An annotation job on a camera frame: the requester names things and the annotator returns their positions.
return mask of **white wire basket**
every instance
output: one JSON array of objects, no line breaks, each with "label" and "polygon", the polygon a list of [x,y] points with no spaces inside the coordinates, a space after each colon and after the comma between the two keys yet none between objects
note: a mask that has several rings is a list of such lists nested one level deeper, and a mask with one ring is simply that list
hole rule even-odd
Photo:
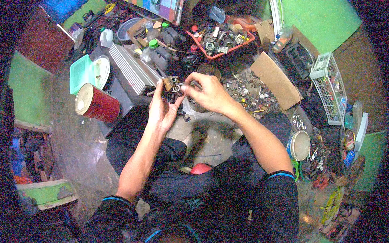
[{"label": "white wire basket", "polygon": [[321,54],[309,75],[320,95],[329,125],[342,125],[346,113],[347,96],[343,80],[332,52]]}]

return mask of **hand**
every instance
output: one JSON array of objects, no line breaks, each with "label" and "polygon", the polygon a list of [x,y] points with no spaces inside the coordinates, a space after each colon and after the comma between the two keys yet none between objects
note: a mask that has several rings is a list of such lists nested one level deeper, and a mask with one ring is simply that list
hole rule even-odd
[{"label": "hand", "polygon": [[167,132],[173,125],[177,115],[178,106],[182,103],[185,96],[178,97],[174,104],[169,104],[162,99],[163,82],[160,79],[155,89],[154,96],[150,103],[149,121],[147,125]]},{"label": "hand", "polygon": [[[193,80],[201,84],[202,91],[189,85]],[[202,107],[213,112],[225,114],[235,104],[235,101],[224,90],[215,76],[193,72],[186,78],[185,85],[181,86],[181,90]]]}]

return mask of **blue stripe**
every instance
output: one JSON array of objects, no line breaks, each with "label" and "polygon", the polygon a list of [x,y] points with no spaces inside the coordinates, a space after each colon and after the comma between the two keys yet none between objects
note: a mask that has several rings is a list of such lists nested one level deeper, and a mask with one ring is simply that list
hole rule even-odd
[{"label": "blue stripe", "polygon": [[277,173],[277,174],[269,176],[269,178],[267,178],[267,179],[269,180],[270,178],[275,177],[277,175],[284,175],[284,176],[287,176],[287,177],[291,177],[294,180],[294,176],[286,174],[286,173]]},{"label": "blue stripe", "polygon": [[104,198],[103,201],[109,200],[109,199],[114,199],[114,200],[122,201],[122,202],[124,202],[126,205],[128,205],[128,206],[131,207],[131,205],[130,205],[128,202],[126,202],[125,200],[123,200],[123,199],[121,199],[121,198]]},{"label": "blue stripe", "polygon": [[194,231],[194,229],[192,229],[192,227],[190,227],[189,225],[187,224],[181,224],[183,226],[185,226],[188,230],[190,230],[192,232],[192,234],[194,235],[194,237],[196,238],[197,240],[197,243],[202,243],[200,238],[198,237],[198,235],[196,234],[196,232]]},{"label": "blue stripe", "polygon": [[156,236],[159,232],[161,232],[163,229],[160,229],[160,230],[157,230],[155,231],[154,233],[152,233],[146,240],[145,240],[145,243],[147,243],[149,240],[151,240],[151,238],[153,238],[154,236]]}]

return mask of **white plastic jug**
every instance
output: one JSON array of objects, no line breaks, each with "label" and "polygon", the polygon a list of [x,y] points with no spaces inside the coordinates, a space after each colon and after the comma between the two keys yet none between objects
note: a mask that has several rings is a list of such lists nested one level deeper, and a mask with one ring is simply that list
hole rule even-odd
[{"label": "white plastic jug", "polygon": [[100,35],[100,42],[102,46],[110,48],[114,43],[114,33],[112,30],[104,29]]}]

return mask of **metal heatsink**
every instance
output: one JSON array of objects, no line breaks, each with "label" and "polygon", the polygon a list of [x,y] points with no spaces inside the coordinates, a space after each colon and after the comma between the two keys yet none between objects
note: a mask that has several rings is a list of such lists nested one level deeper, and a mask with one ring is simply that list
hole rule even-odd
[{"label": "metal heatsink", "polygon": [[109,54],[138,95],[143,95],[147,87],[157,86],[161,78],[157,71],[131,56],[124,47],[113,44]]}]

